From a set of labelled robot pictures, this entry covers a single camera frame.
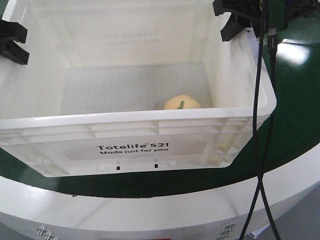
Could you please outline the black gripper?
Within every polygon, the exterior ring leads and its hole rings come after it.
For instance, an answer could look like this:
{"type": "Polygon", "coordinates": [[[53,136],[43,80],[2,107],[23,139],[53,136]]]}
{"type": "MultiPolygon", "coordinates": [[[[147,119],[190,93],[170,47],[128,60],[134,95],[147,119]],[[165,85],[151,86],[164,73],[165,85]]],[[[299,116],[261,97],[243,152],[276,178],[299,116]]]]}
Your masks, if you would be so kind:
{"type": "MultiPolygon", "coordinates": [[[[231,13],[228,21],[220,30],[223,42],[229,42],[242,30],[260,24],[259,0],[214,0],[212,3],[215,16],[231,13]]],[[[285,0],[284,26],[298,18],[308,18],[315,11],[320,11],[319,0],[285,0]]]]}

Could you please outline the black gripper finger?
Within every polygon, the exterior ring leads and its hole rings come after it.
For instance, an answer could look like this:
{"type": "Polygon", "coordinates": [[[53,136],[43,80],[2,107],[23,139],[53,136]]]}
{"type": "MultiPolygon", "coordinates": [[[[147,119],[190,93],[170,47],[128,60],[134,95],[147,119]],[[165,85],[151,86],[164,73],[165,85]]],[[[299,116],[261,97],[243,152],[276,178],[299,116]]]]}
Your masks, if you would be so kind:
{"type": "Polygon", "coordinates": [[[0,44],[0,55],[20,65],[27,65],[30,54],[14,41],[0,44]]]}
{"type": "Polygon", "coordinates": [[[0,20],[0,42],[15,41],[25,43],[28,30],[18,22],[0,20]]]}

